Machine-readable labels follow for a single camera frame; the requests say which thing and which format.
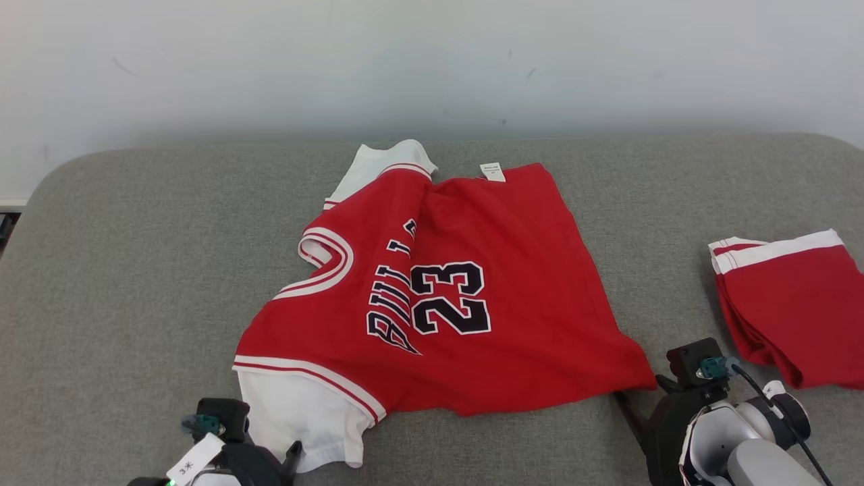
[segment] folded red garment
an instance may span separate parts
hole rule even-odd
[[[708,248],[741,357],[777,365],[795,388],[864,389],[864,275],[834,230]]]

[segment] garment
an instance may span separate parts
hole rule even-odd
[[[250,435],[300,471],[362,463],[387,413],[518,412],[654,388],[540,164],[505,182],[433,185],[408,140],[361,147],[299,253],[318,266],[256,316],[238,345]]]
[[[864,388],[864,275],[834,230],[708,247],[741,357],[777,365],[795,388]]]

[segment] basketball jersey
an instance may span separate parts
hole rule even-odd
[[[519,412],[655,387],[618,330],[555,181],[456,178],[406,140],[362,146],[298,252],[318,267],[244,333],[234,367],[250,435],[299,471],[362,464],[390,412]]]

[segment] black cable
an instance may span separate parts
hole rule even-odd
[[[764,401],[766,403],[766,405],[768,405],[768,408],[773,409],[775,407],[774,403],[771,402],[771,400],[765,396],[765,393],[762,391],[762,388],[760,388],[759,385],[756,384],[756,381],[753,378],[751,378],[750,375],[747,374],[746,371],[741,369],[741,367],[736,365],[736,364],[733,364],[731,368],[735,373],[740,374],[741,378],[745,379],[747,381],[747,383],[749,383],[750,386],[753,387],[754,390],[756,390],[756,393],[759,395],[759,397],[762,399],[762,401]],[[819,465],[819,461],[816,461],[816,457],[813,456],[812,452],[810,452],[810,447],[807,447],[807,444],[804,443],[804,439],[801,438],[801,434],[799,434],[798,431],[795,430],[795,427],[792,426],[792,424],[790,423],[788,418],[789,418],[789,416],[788,416],[788,414],[786,414],[785,419],[782,420],[782,422],[784,424],[786,424],[786,427],[789,429],[789,432],[792,432],[792,436],[795,438],[795,440],[797,440],[798,445],[800,445],[801,448],[804,449],[804,454],[807,454],[807,458],[813,463],[813,467],[816,468],[816,472],[819,473],[819,476],[822,478],[822,481],[823,481],[823,483],[825,483],[825,486],[834,486],[834,484],[831,482],[831,480],[828,479],[828,475],[825,474],[825,470],[823,470],[822,466]]]

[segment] gray table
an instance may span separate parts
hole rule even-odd
[[[619,326],[658,372],[666,349],[706,336],[734,352],[709,242],[833,227],[864,262],[864,152],[831,138],[425,146],[437,181],[477,176],[480,163],[542,162]],[[239,396],[236,343],[276,290],[310,273],[295,254],[301,230],[357,147],[123,150],[48,176],[0,260],[2,482],[122,485],[173,465],[190,445],[180,417],[203,396]],[[752,368],[759,380],[779,377]],[[733,386],[733,399],[752,396],[742,380]],[[639,406],[649,411],[658,396],[640,393]],[[797,396],[835,484],[861,484],[864,395],[823,387]],[[470,419],[397,413],[364,438],[360,470],[329,464],[299,483],[647,484],[610,396]]]

